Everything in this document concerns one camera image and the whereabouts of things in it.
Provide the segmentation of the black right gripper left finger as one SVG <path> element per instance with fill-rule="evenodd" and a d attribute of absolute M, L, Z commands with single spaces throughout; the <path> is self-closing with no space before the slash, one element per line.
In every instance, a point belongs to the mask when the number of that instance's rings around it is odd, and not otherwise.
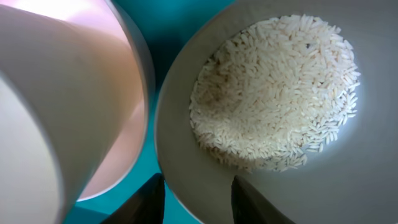
<path fill-rule="evenodd" d="M 163 224 L 165 182 L 154 174 L 101 224 Z"/>

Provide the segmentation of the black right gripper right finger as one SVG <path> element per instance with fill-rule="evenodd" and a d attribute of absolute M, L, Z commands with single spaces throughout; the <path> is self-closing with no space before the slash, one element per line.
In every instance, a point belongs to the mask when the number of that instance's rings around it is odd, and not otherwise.
<path fill-rule="evenodd" d="M 239 175 L 231 185 L 231 207 L 234 224 L 295 224 Z"/>

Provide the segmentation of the white rice grains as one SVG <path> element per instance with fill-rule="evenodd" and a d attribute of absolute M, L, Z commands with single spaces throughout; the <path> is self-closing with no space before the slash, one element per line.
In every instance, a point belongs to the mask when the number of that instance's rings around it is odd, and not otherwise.
<path fill-rule="evenodd" d="M 353 46 L 319 17 L 259 21 L 207 59 L 190 95 L 199 147 L 248 171 L 283 172 L 336 141 L 356 115 Z"/>

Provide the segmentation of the grey bowl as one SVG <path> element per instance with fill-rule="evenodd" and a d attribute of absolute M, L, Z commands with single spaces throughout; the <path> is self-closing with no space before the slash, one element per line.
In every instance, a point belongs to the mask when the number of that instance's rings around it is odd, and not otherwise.
<path fill-rule="evenodd" d="M 291 14 L 341 28 L 360 72 L 357 113 L 338 139 L 305 166 L 248 173 L 198 148 L 190 92 L 205 60 L 241 29 Z M 162 85 L 155 145 L 178 201 L 202 223 L 232 223 L 231 184 L 241 175 L 295 223 L 397 222 L 397 1 L 236 1 L 202 27 L 174 60 Z"/>

